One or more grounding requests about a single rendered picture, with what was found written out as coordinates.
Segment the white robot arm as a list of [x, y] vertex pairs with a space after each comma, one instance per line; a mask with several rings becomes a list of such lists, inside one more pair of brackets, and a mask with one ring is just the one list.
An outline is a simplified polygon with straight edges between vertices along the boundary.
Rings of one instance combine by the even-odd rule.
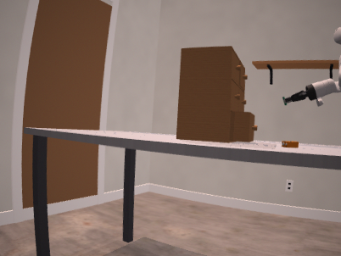
[[[336, 43], [341, 44], [341, 27], [337, 28], [337, 30], [334, 32], [333, 38]], [[313, 83], [312, 85], [316, 90], [316, 104], [318, 107], [323, 105], [321, 97], [334, 92], [341, 92], [341, 56], [339, 58], [338, 81], [334, 82], [333, 79], [328, 79]]]

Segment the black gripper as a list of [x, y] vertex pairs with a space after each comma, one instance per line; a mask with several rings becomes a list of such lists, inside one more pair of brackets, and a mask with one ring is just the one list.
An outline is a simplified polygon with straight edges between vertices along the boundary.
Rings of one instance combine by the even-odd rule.
[[306, 86], [305, 89], [306, 89], [306, 91], [301, 91], [301, 92], [298, 92], [298, 93], [292, 95], [291, 97], [284, 98], [283, 99], [284, 102], [285, 103], [296, 102], [300, 99], [304, 100], [304, 99], [306, 99], [306, 97], [308, 97], [311, 101], [317, 99], [316, 90], [312, 84]]

